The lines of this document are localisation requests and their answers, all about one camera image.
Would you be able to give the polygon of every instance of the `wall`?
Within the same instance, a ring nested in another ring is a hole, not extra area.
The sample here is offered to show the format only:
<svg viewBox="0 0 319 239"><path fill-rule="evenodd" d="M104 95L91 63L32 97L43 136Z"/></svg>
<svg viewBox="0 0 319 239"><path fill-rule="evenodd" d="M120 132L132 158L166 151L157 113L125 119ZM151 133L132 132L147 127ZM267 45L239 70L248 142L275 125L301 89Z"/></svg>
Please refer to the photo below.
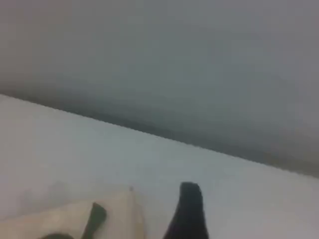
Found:
<svg viewBox="0 0 319 239"><path fill-rule="evenodd" d="M313 168L318 10L315 0L4 0L0 92Z"/></svg>
<svg viewBox="0 0 319 239"><path fill-rule="evenodd" d="M0 112L0 219L130 185L161 239L193 181L212 239L318 238L318 179L15 99Z"/></svg>

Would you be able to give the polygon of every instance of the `white wall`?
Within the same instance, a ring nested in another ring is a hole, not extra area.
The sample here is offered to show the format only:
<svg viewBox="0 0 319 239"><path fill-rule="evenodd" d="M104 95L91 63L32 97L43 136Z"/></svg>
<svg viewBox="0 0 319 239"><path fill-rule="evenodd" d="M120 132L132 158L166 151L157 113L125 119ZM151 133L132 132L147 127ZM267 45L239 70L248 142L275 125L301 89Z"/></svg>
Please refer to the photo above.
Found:
<svg viewBox="0 0 319 239"><path fill-rule="evenodd" d="M3 0L0 91L314 162L318 10L315 0Z"/></svg>
<svg viewBox="0 0 319 239"><path fill-rule="evenodd" d="M319 180L0 96L0 219L131 185L162 239L182 181L212 239L317 239Z"/></svg>

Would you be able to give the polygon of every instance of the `beige object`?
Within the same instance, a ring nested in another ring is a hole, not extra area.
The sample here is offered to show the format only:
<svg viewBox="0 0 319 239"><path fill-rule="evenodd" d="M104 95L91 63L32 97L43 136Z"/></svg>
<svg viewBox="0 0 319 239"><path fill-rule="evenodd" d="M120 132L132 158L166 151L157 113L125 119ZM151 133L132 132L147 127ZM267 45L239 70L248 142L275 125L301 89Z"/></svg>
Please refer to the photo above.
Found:
<svg viewBox="0 0 319 239"><path fill-rule="evenodd" d="M144 238L142 214L132 190L0 222L0 238L38 239L50 233L61 232L80 239L93 202L107 211L106 222L96 233L95 239Z"/></svg>

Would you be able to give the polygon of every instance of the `black object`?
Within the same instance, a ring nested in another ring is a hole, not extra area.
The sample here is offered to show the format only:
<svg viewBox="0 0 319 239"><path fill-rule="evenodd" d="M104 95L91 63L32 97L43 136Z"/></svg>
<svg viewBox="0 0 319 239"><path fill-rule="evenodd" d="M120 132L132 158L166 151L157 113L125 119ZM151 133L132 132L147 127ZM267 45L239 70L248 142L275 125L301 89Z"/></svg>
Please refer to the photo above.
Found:
<svg viewBox="0 0 319 239"><path fill-rule="evenodd" d="M198 184L183 182L174 217L163 239L209 239Z"/></svg>
<svg viewBox="0 0 319 239"><path fill-rule="evenodd" d="M81 239L93 239L95 232L105 222L107 217L106 210L99 204L93 203L88 223L85 227ZM74 239L68 234L53 233L42 237L41 239Z"/></svg>

